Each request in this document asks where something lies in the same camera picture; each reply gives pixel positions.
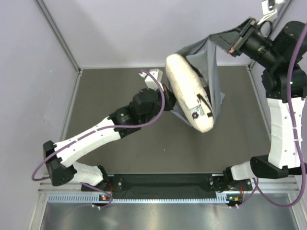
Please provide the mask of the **cream bear print pillow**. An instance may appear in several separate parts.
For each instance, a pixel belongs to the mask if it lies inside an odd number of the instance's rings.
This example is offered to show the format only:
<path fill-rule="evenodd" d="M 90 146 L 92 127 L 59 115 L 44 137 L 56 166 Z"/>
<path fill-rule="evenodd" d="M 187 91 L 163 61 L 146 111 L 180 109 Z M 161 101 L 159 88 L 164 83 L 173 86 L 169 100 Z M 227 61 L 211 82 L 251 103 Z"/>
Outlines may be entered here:
<path fill-rule="evenodd" d="M 166 58 L 165 70 L 172 92 L 187 120 L 201 133 L 210 131 L 214 126 L 213 109 L 198 74 L 179 54 Z M 190 109 L 198 104 L 205 104 L 206 115 L 192 119 Z"/>

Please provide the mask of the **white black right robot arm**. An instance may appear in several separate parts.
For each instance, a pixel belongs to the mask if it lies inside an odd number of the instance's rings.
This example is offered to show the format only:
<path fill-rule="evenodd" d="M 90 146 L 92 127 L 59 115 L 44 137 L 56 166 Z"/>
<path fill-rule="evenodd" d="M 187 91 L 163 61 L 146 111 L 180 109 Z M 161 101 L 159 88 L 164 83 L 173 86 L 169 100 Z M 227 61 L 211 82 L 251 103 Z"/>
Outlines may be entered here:
<path fill-rule="evenodd" d="M 210 35 L 215 45 L 232 56 L 245 54 L 264 67 L 262 84 L 271 114 L 271 148 L 266 155 L 227 167 L 224 184 L 234 190 L 242 180 L 280 179 L 306 173 L 296 143 L 301 142 L 301 115 L 307 98 L 307 75 L 299 62 L 307 50 L 300 38 L 306 24 L 288 22 L 274 40 L 261 33 L 253 18 L 238 27 Z"/>

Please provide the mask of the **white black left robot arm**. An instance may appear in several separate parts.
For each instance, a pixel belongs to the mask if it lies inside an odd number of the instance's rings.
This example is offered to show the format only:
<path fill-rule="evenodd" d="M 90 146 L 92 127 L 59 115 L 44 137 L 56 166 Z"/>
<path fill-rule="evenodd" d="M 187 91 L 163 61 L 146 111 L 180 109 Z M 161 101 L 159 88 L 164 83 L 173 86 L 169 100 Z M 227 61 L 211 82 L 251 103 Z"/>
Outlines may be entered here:
<path fill-rule="evenodd" d="M 117 109 L 92 128 L 62 142 L 43 144 L 43 156 L 53 186 L 68 182 L 87 183 L 98 190 L 107 188 L 109 179 L 100 165 L 89 166 L 77 160 L 109 142 L 120 140 L 156 118 L 160 110 L 173 109 L 176 98 L 165 86 L 163 92 L 145 88 L 129 105 Z"/>

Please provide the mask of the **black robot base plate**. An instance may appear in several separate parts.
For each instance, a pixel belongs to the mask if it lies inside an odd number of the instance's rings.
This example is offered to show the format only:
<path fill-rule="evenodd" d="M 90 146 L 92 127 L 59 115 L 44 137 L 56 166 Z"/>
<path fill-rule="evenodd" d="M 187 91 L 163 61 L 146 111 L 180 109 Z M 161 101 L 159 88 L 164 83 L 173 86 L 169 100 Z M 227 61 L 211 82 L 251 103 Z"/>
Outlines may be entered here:
<path fill-rule="evenodd" d="M 228 182 L 222 174 L 212 173 L 166 173 L 166 174 L 109 174 L 95 187 L 110 188 L 111 191 L 129 191 L 133 187 L 144 188 L 191 188 L 196 186 L 204 191 L 251 191 L 249 179 Z"/>

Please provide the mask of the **grey fabric pillowcase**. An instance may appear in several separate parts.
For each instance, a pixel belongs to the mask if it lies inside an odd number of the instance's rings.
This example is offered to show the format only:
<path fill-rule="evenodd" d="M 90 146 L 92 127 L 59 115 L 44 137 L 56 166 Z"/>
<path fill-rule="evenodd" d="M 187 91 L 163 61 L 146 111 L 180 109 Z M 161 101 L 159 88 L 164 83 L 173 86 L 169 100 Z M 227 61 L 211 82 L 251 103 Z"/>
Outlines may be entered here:
<path fill-rule="evenodd" d="M 217 120 L 225 94 L 221 92 L 220 78 L 216 61 L 217 44 L 210 36 L 181 48 L 176 53 L 181 55 L 198 74 L 202 87 L 209 94 L 213 107 L 214 121 Z"/>

